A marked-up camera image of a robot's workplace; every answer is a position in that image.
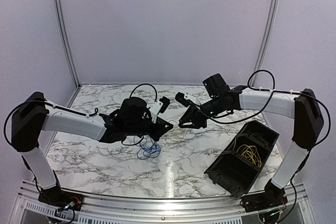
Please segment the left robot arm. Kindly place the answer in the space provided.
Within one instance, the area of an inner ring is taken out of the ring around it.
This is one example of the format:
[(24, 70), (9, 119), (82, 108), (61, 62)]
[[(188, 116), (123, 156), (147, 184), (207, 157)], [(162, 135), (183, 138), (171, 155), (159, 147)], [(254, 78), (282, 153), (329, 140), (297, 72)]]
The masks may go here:
[(7, 116), (5, 122), (11, 123), (11, 137), (5, 140), (21, 154), (35, 175), (41, 195), (61, 206), (66, 202), (66, 193), (39, 147), (42, 131), (74, 134), (107, 144), (123, 142), (128, 136), (148, 136), (157, 142), (173, 128), (159, 117), (169, 105), (166, 97), (155, 101), (151, 107), (139, 97), (129, 97), (109, 115), (97, 110), (89, 114), (54, 104), (46, 100), (42, 92), (34, 92)]

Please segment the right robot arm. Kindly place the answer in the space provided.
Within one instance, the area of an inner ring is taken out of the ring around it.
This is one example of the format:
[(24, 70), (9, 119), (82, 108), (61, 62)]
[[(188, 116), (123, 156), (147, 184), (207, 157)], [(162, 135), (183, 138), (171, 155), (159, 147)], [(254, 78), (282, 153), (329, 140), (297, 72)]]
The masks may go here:
[(318, 144), (324, 126), (321, 102), (311, 89), (280, 91), (275, 88), (253, 88), (249, 84), (230, 88), (217, 73), (203, 82), (210, 100), (198, 104), (193, 96), (177, 93), (175, 99), (187, 108), (179, 120), (181, 128), (200, 129), (207, 120), (217, 121), (225, 111), (254, 110), (268, 112), (294, 120), (292, 143), (279, 168), (260, 195), (260, 203), (271, 207), (280, 199), (280, 191), (305, 165), (310, 152)]

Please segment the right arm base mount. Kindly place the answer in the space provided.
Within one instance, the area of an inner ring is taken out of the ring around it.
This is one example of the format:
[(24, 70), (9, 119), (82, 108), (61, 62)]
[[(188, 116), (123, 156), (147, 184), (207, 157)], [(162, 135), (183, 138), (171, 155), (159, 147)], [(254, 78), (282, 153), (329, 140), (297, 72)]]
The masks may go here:
[(271, 186), (262, 193), (243, 196), (240, 205), (246, 212), (253, 212), (283, 206), (287, 202), (285, 189)]

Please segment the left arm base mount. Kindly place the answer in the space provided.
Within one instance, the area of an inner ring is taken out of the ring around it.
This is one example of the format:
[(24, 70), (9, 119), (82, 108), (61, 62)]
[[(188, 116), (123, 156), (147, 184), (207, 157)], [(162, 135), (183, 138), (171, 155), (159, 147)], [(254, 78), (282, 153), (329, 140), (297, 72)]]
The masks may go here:
[(57, 184), (55, 187), (50, 189), (43, 189), (41, 187), (39, 189), (38, 200), (59, 208), (64, 208), (66, 205), (73, 202), (74, 205), (71, 206), (71, 208), (75, 211), (80, 211), (83, 204), (83, 195), (63, 190)]

